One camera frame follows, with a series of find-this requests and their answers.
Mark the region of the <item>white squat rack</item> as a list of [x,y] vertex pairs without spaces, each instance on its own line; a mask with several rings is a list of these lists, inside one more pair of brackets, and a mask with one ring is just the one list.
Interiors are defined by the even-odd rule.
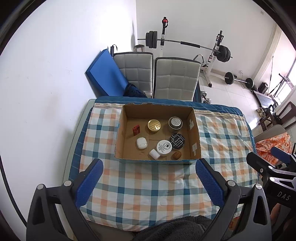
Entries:
[[[161,34],[161,37],[164,37],[166,39],[166,28],[168,27],[168,19],[166,17],[163,17],[162,19],[162,34]],[[162,56],[163,54],[163,46],[161,45],[161,51],[160,51],[160,56]],[[203,56],[201,54],[197,54],[195,57],[194,57],[194,60],[197,59],[197,57],[201,56],[202,58],[202,67],[201,67],[201,71],[204,75],[204,78],[206,80],[206,83],[208,85],[208,87],[212,87],[212,82],[210,80],[210,73],[211,73],[211,70],[213,68],[213,65],[214,65],[214,61],[216,60],[216,57],[212,54],[212,52],[210,51],[210,54],[209,54],[209,57],[207,59],[207,61],[204,60]]]

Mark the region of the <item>black round tin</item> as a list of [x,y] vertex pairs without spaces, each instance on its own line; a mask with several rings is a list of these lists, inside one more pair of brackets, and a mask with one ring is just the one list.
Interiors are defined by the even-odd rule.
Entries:
[[185,138],[180,133],[173,133],[170,136],[169,141],[171,143],[172,148],[175,150],[181,149],[182,147],[184,147],[184,144],[185,144]]

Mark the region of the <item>black tripod stand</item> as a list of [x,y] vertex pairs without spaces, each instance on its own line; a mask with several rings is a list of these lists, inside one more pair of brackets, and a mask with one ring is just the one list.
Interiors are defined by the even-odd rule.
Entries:
[[295,87],[295,58],[288,61],[286,58],[271,59],[267,95],[283,102]]

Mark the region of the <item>white small cylinder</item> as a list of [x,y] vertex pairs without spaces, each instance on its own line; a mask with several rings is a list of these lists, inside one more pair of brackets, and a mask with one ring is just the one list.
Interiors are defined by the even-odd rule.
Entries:
[[155,150],[155,149],[152,149],[150,152],[149,152],[149,155],[154,159],[154,160],[158,160],[160,158],[160,154]]

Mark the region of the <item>white round jar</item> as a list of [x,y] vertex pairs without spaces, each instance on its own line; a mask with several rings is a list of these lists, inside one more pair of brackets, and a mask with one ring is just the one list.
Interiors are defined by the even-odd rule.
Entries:
[[168,140],[161,140],[157,143],[156,151],[160,156],[167,156],[172,151],[171,142]]

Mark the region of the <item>red small card box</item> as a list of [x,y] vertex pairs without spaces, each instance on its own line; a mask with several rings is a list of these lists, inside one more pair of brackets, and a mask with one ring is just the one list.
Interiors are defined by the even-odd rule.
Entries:
[[134,136],[138,135],[140,133],[140,126],[139,125],[134,126],[132,129],[132,132]]

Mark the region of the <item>blue folded mat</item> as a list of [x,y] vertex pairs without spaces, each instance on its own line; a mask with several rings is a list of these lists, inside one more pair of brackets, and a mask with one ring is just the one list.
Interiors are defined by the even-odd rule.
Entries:
[[123,96],[128,85],[108,49],[98,54],[86,70],[86,75],[102,96]]

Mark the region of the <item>grey padded chair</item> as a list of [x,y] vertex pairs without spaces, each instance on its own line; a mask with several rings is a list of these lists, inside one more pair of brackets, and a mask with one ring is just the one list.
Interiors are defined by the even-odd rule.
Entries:
[[154,63],[152,97],[193,101],[201,63],[180,57],[158,57]]
[[123,52],[113,57],[121,73],[129,83],[152,98],[152,74],[154,56],[150,52]]

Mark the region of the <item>floor barbell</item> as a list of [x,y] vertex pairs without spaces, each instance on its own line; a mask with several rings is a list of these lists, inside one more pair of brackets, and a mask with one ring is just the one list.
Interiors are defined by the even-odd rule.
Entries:
[[254,81],[251,78],[246,78],[245,80],[237,79],[234,74],[231,72],[226,72],[224,75],[225,83],[228,85],[232,85],[234,81],[244,83],[246,88],[252,89],[254,87]]

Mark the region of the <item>checkered tablecloth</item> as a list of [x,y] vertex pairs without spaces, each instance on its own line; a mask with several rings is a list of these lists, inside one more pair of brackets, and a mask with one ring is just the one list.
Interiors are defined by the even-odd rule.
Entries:
[[235,107],[164,99],[102,96],[88,101],[83,111],[65,179],[73,180],[95,158],[103,174],[80,208],[89,221],[124,231],[139,232],[183,216],[214,218],[214,206],[196,175],[195,164],[136,163],[114,156],[121,108],[124,104],[155,103],[191,107],[200,134],[201,156],[226,180],[243,187],[258,182],[246,161],[255,150],[251,129]]

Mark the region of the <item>white earbuds case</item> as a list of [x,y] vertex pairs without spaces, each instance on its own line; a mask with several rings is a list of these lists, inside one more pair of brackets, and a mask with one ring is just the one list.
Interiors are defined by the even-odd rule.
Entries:
[[144,150],[144,149],[146,149],[147,146],[148,146],[147,140],[146,140],[146,138],[144,138],[144,137],[140,137],[140,138],[138,138],[138,139],[136,140],[136,144],[137,144],[137,148],[138,148],[139,150]]

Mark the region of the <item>small brown wooden object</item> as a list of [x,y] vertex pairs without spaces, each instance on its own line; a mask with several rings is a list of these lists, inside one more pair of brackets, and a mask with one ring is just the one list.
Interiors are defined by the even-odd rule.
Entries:
[[182,153],[181,153],[180,151],[175,151],[175,152],[173,153],[173,155],[172,155],[172,159],[173,159],[173,160],[178,160],[178,159],[181,158],[181,156],[182,156]]

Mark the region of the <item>barbell on rack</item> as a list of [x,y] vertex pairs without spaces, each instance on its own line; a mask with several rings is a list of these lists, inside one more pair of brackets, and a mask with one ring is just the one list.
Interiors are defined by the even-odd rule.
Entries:
[[199,44],[185,42],[185,41],[177,41],[177,40],[169,40],[165,39],[164,37],[161,37],[161,39],[158,39],[158,32],[157,31],[149,31],[146,33],[145,38],[139,38],[139,41],[145,41],[145,46],[156,49],[158,46],[158,42],[161,43],[163,46],[166,42],[171,43],[178,43],[185,46],[190,46],[194,48],[202,48],[206,49],[212,52],[212,54],[216,57],[216,59],[220,62],[228,62],[232,56],[231,52],[228,47],[222,45],[222,40],[224,39],[224,36],[222,35],[222,31],[219,32],[219,34],[216,37],[216,43],[213,48],[208,48]]

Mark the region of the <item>black blue weight bench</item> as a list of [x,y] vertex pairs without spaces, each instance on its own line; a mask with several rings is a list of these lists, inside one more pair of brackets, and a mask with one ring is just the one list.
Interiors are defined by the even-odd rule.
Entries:
[[194,98],[193,98],[194,102],[198,102],[198,103],[202,102],[200,91],[201,91],[200,90],[200,85],[199,85],[199,82],[197,82],[195,93],[194,93]]

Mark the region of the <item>silver perforated metal can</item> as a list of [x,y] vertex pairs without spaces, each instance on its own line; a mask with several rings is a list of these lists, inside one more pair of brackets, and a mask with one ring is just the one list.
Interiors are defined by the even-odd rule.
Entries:
[[172,133],[177,133],[183,127],[183,121],[177,116],[172,116],[169,119],[168,126]]

